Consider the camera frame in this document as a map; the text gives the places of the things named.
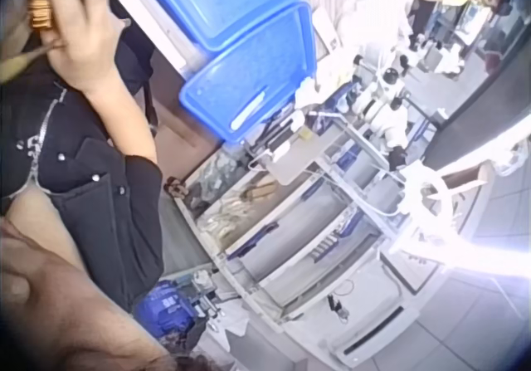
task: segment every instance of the black jacket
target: black jacket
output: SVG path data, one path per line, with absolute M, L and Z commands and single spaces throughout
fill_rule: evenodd
M 126 61 L 134 57 L 123 44 L 121 51 Z M 130 72 L 120 71 L 126 80 Z M 91 278 L 131 311 L 163 270 L 160 170 L 114 149 L 85 97 L 45 57 L 5 85 L 0 101 L 2 214 L 33 178 L 59 211 Z

